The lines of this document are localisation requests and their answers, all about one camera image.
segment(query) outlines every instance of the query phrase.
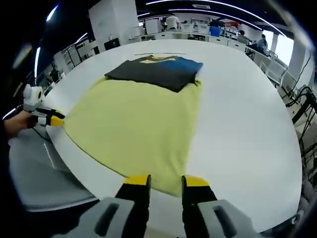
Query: yellow cloth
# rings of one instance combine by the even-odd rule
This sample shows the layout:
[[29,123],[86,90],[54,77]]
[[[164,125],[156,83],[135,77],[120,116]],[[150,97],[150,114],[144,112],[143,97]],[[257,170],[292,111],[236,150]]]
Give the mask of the yellow cloth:
[[174,93],[103,78],[67,115],[64,129],[101,164],[125,177],[151,174],[152,188],[180,196],[200,91],[199,82]]

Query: round white table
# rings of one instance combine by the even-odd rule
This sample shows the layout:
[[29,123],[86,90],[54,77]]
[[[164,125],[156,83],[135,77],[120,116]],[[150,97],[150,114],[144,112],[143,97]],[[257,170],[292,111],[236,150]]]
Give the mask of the round white table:
[[[276,89],[243,52],[192,40],[156,40],[115,48],[75,67],[45,98],[66,115],[86,90],[125,60],[179,55],[203,62],[202,94],[186,174],[204,178],[218,199],[270,229],[298,207],[302,167],[295,128]],[[114,196],[124,177],[92,159],[62,128],[48,133],[65,164],[97,198]],[[151,190],[148,227],[184,236],[181,199]]]

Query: human hand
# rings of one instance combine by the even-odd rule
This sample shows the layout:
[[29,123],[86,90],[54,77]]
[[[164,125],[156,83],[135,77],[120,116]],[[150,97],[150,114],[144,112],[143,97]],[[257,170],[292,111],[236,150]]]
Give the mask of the human hand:
[[4,128],[9,138],[17,135],[21,130],[32,128],[35,123],[32,122],[32,114],[26,111],[21,111],[14,117],[4,120]]

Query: yellow towel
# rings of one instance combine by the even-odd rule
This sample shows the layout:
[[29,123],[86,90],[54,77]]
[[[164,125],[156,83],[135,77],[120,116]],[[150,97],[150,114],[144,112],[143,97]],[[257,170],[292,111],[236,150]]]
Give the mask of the yellow towel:
[[180,196],[200,91],[199,83],[174,93],[103,78],[67,115],[64,129],[109,169],[125,177],[151,174],[152,188]]

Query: person in white shirt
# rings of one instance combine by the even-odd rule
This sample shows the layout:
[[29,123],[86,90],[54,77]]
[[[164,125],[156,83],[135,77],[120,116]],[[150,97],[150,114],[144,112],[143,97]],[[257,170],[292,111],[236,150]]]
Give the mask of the person in white shirt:
[[176,30],[179,27],[179,20],[176,16],[169,16],[166,19],[167,29],[168,30]]

